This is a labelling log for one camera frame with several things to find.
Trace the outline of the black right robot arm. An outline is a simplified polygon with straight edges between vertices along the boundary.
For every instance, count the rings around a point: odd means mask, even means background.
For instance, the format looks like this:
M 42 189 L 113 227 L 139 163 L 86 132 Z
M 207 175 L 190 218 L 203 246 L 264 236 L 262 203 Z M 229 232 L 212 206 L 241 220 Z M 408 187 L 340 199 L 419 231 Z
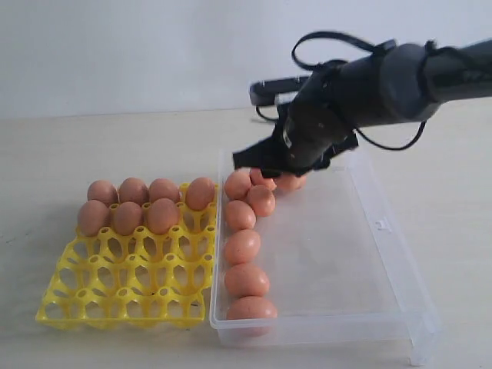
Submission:
M 257 168 L 266 178 L 302 176 L 355 149 L 364 128 L 416 122 L 425 126 L 449 102 L 491 94 L 491 43 L 463 48 L 373 45 L 341 32 L 312 32 L 366 52 L 354 61 L 298 62 L 301 77 L 266 80 L 250 87 L 256 108 L 274 106 L 270 137 L 232 155 L 235 168 Z

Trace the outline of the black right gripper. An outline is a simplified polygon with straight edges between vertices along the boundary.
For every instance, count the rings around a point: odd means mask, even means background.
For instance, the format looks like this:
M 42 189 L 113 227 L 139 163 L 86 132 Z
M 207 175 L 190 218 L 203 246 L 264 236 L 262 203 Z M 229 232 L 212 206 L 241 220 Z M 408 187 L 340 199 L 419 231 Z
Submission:
M 297 92 L 277 95 L 278 122 L 272 135 L 232 154 L 235 170 L 260 169 L 265 179 L 297 178 L 327 168 L 331 159 L 354 150 L 354 103 L 360 68 L 325 63 Z

